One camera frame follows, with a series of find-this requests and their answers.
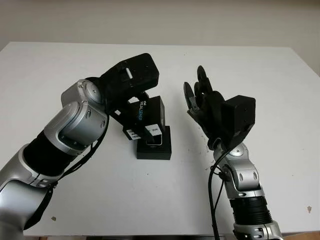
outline screw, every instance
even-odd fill
[[[106,125],[106,121],[105,120],[102,120],[101,123],[100,123],[100,128],[104,128]]]
[[[86,114],[85,114],[85,118],[88,119],[91,116],[91,110],[89,109]]]

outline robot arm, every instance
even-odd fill
[[[158,77],[151,56],[144,53],[119,62],[101,77],[81,79],[62,93],[62,110],[0,170],[1,240],[24,240],[23,230],[41,219],[58,180],[78,169],[78,163],[98,148],[109,115],[142,139],[153,141],[143,122],[130,114],[128,100],[147,99],[144,91],[155,87]],[[95,141],[94,151],[65,171]]]
[[[214,151],[217,160],[223,154]],[[283,240],[278,223],[272,220],[259,174],[249,159],[249,151],[240,143],[219,164],[225,176],[224,187],[234,216],[234,234],[239,240]]]
[[[184,83],[184,95],[188,114],[201,126],[209,138],[208,147],[213,150],[215,164],[211,167],[208,190],[214,237],[219,238],[211,194],[211,177],[216,167],[233,208],[234,235],[239,240],[282,240],[276,221],[267,208],[264,191],[259,182],[256,167],[249,159],[247,147],[242,143],[255,123],[255,99],[235,96],[224,100],[213,91],[205,70],[199,66],[198,82],[194,92]]]
[[[23,238],[23,229],[40,220],[67,166],[106,129],[101,94],[91,81],[77,81],[61,102],[62,110],[0,171],[0,239]]]

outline white table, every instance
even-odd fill
[[[320,78],[285,47],[12,42],[0,52],[0,167],[61,109],[60,95],[75,81],[144,52],[160,72],[148,93],[163,99],[171,160],[136,159],[134,143],[111,119],[92,160],[59,183],[42,220],[25,234],[212,234],[213,153],[186,113],[183,92],[184,81],[196,81],[198,65],[226,99],[256,98],[256,124],[245,143],[282,232],[319,230]],[[220,184],[214,178],[214,197]],[[225,191],[217,222],[221,234],[232,231]]]

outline black box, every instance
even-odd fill
[[[165,106],[160,96],[145,101],[136,101],[130,104],[136,119],[141,122],[153,136],[161,135],[165,131]],[[131,129],[123,127],[122,131],[129,140],[140,139]]]
[[[171,135],[169,126],[165,126],[165,131],[162,133],[161,145],[149,145],[143,139],[139,139],[137,142],[137,159],[170,160],[171,153]]]

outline black cable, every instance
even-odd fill
[[[221,160],[229,153],[230,151],[226,151],[223,153],[217,161],[210,167],[210,173],[209,173],[209,179],[208,179],[208,193],[209,193],[209,203],[210,203],[210,210],[211,210],[211,220],[212,220],[212,228],[213,228],[213,234],[215,240],[220,240],[219,237],[219,231],[216,221],[216,211],[214,207],[214,201],[212,198],[212,177],[214,175],[215,169],[218,167],[218,164],[221,162]]]
[[[67,175],[75,172],[79,168],[81,168],[93,156],[93,154],[96,152],[96,150],[98,149],[98,147],[100,146],[100,144],[102,143],[103,139],[106,136],[108,126],[109,126],[109,120],[110,120],[110,116],[107,115],[105,130],[102,133],[102,135],[98,138],[98,140],[96,141],[96,144],[93,145],[93,143],[92,143],[90,146],[90,151],[83,158],[81,158],[76,164],[74,164],[67,171],[65,171],[59,180],[61,180],[65,176],[67,176]]]
[[[220,168],[220,167],[218,167],[218,166],[217,166],[216,168],[217,168],[217,169],[219,169],[219,171],[220,171],[220,172],[222,172],[222,170],[221,170],[221,168]],[[218,175],[218,176],[219,176],[219,173],[214,172],[213,174],[215,174],[215,175]]]
[[[218,197],[216,198],[215,205],[214,205],[214,208],[213,208],[214,213],[216,213],[218,202],[219,202],[219,199],[220,199],[220,195],[221,195],[222,189],[224,188],[224,183],[225,183],[225,180],[222,180],[221,187],[220,187],[220,190],[219,190],[219,194],[218,194]]]

